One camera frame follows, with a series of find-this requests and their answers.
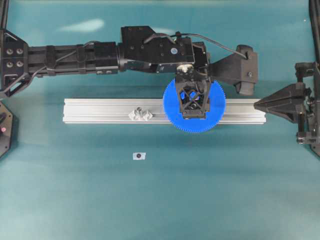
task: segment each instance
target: small white part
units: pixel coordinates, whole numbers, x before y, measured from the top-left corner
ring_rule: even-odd
[[[145,152],[134,152],[133,160],[146,160],[146,155]]]
[[[149,110],[142,111],[141,107],[137,107],[128,116],[132,121],[149,121],[153,117]]]
[[[181,70],[182,72],[186,73],[188,72],[188,69],[192,68],[193,66],[191,64],[181,64],[176,69]]]

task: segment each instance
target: small sticker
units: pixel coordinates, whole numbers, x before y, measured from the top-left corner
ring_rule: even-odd
[[[146,153],[145,152],[134,152],[133,153],[133,160],[146,160]]]

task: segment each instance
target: black clamp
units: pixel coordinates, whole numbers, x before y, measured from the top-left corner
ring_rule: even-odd
[[[78,71],[80,74],[86,74],[86,49],[82,44],[76,45],[76,61],[78,64]]]
[[[44,64],[46,66],[47,72],[49,76],[55,76],[56,75],[56,49],[55,46],[48,45],[45,47],[45,59]]]

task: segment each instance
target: black mount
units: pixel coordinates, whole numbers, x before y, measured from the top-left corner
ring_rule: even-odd
[[[320,156],[320,71],[318,63],[297,63],[295,65],[297,83],[267,96],[254,104],[254,108],[284,118],[298,124],[296,141],[309,144]],[[303,79],[313,76],[314,96],[306,88]]]

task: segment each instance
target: black bracket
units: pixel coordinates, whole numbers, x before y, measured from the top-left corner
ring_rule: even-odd
[[[297,83],[290,84],[261,99],[254,104],[254,108],[298,124],[296,141],[299,144],[309,144],[311,149],[320,156],[319,64],[316,62],[297,63],[295,71]],[[303,83],[303,79],[310,76],[313,76],[314,96],[311,95],[311,89],[306,88]]]
[[[214,80],[233,85],[241,95],[254,94],[258,82],[258,54],[247,45],[238,45],[236,50],[246,56],[231,54],[209,65],[210,75]]]

